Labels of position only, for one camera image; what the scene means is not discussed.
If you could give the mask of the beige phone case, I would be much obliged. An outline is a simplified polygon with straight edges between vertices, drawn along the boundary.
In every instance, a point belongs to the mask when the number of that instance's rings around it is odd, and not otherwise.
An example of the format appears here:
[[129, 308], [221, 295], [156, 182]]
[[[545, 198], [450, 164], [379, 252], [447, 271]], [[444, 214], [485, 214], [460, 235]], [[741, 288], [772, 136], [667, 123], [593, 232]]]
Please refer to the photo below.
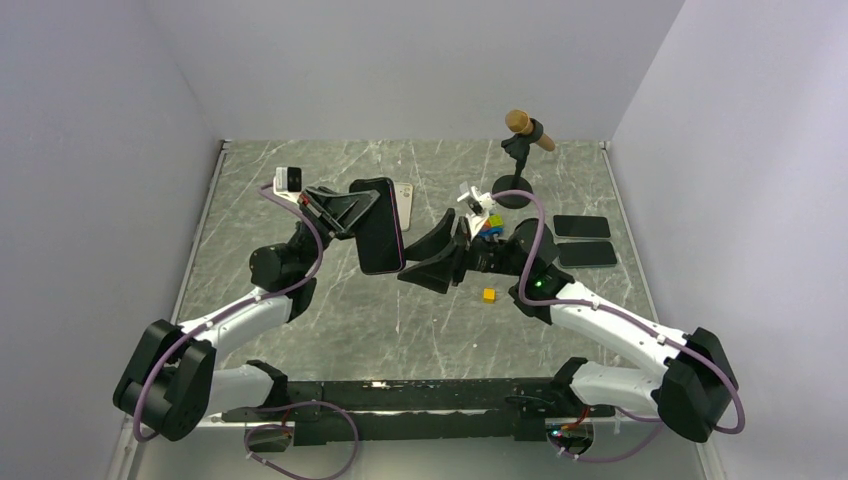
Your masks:
[[400, 228], [408, 231], [411, 225], [414, 187], [410, 183], [395, 184], [396, 201]]

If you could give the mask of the black smartphone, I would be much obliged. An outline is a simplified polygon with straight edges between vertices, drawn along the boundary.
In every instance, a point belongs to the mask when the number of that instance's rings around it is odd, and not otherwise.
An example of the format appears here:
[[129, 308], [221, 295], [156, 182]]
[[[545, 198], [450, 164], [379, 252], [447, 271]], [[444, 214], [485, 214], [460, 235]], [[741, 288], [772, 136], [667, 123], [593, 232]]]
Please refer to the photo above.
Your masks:
[[554, 233], [563, 238], [609, 239], [609, 221], [601, 216], [554, 215]]

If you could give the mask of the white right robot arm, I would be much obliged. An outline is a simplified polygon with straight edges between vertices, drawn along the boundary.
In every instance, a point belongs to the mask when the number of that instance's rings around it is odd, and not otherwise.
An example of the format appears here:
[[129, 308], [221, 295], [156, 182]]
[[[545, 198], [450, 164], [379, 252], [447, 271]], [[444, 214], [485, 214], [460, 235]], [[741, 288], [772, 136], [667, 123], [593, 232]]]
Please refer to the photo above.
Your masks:
[[699, 327], [691, 333], [647, 320], [591, 291], [557, 264], [558, 246], [548, 227], [521, 221], [508, 239], [471, 234], [467, 218], [453, 209], [430, 232], [404, 250], [413, 266], [399, 280], [444, 293], [467, 272], [520, 276], [527, 282], [509, 290], [527, 317], [577, 332], [620, 354], [631, 367], [610, 367], [586, 359], [567, 361], [554, 377], [553, 406], [578, 414], [586, 406], [610, 406], [634, 416], [659, 419], [679, 436], [697, 443], [712, 433], [738, 432], [719, 421], [740, 404], [738, 381], [719, 338]]

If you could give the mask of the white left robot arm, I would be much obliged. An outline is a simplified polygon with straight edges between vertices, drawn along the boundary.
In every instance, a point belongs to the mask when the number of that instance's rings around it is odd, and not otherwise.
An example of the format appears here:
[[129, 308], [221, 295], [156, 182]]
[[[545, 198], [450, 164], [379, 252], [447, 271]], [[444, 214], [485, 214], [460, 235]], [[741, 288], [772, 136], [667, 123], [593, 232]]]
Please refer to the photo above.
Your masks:
[[302, 315], [327, 247], [353, 237], [384, 198], [323, 187], [277, 194], [270, 184], [259, 192], [293, 214], [296, 229], [288, 241], [250, 255], [253, 288], [244, 296], [194, 320], [157, 320], [144, 330], [113, 393], [139, 442], [180, 440], [204, 417], [241, 407], [264, 420], [279, 417], [289, 399], [284, 373], [262, 361], [219, 370], [217, 360]]

